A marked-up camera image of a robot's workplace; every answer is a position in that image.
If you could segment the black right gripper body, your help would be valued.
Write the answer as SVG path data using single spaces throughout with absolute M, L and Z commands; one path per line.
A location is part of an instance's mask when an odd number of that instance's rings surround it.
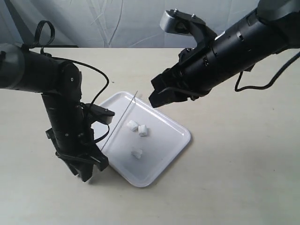
M 205 66 L 202 60 L 205 51 L 206 48 L 185 48 L 179 54 L 179 62 L 164 71 L 176 73 L 180 77 L 178 88 L 193 92 L 195 95 L 190 97 L 191 100 L 203 97 L 211 91 L 200 87 L 204 83 L 200 81 L 200 70 Z

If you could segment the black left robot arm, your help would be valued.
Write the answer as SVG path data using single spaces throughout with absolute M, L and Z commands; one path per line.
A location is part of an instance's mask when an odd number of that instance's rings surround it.
M 40 93 L 51 127 L 46 135 L 73 175 L 88 181 L 93 168 L 104 170 L 109 161 L 94 137 L 92 124 L 109 125 L 115 113 L 81 102 L 82 73 L 77 63 L 31 51 L 26 46 L 1 44 L 0 87 Z

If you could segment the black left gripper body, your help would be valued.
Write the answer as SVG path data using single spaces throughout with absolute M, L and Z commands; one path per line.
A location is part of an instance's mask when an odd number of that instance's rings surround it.
M 82 132 L 76 132 L 74 129 L 59 131 L 52 127 L 45 133 L 55 147 L 55 155 L 62 161 L 95 164 L 95 161 L 90 157 L 90 148 L 102 141 L 103 136 L 94 139 L 94 129 L 89 128 Z

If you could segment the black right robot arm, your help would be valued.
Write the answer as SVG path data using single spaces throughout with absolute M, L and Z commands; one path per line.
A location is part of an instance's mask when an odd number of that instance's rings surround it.
M 160 27 L 170 34 L 192 36 L 196 47 L 183 49 L 173 67 L 151 80 L 154 91 L 149 101 L 154 108 L 197 100 L 234 75 L 250 71 L 268 56 L 298 49 L 300 3 L 261 0 L 220 35 L 196 15 L 177 9 L 164 12 Z

